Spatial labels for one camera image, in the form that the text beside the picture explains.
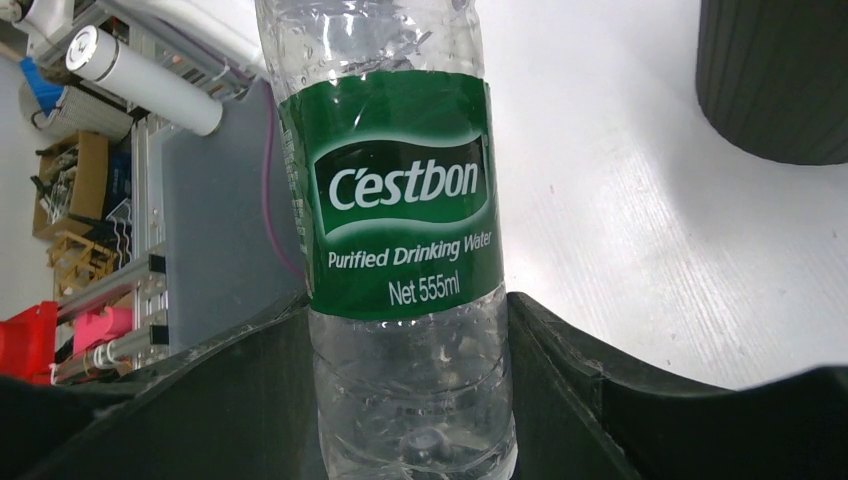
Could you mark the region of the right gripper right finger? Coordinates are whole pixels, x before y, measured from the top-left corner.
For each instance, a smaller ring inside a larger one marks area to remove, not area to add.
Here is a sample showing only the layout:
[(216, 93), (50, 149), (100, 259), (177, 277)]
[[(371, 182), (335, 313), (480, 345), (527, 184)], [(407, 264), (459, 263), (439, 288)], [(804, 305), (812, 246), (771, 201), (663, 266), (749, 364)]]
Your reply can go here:
[(843, 479), (847, 370), (734, 391), (507, 297), (520, 479)]

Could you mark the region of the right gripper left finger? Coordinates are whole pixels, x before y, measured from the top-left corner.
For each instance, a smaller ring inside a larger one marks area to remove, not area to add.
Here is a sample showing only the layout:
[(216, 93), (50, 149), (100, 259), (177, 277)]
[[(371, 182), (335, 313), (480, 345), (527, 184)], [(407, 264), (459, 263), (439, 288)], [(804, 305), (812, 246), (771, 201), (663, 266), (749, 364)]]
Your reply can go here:
[(5, 479), (323, 479), (306, 301), (111, 383), (1, 381)]

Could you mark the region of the clear bottle dark green label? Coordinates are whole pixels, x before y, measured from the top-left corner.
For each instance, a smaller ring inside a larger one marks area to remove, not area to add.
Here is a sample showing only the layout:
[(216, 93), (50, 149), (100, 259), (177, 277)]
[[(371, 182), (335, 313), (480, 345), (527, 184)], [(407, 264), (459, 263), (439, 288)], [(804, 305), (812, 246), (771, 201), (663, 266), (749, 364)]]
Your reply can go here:
[(518, 444), (471, 1), (259, 1), (332, 479), (508, 479)]

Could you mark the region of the black ribbed plastic bin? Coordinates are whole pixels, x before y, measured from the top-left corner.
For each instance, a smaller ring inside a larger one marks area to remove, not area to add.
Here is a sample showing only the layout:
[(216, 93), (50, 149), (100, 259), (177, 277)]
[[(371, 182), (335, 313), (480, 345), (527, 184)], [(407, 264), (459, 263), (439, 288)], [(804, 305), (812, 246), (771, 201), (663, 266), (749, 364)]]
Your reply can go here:
[(695, 87), (710, 125), (745, 152), (846, 163), (846, 1), (702, 2)]

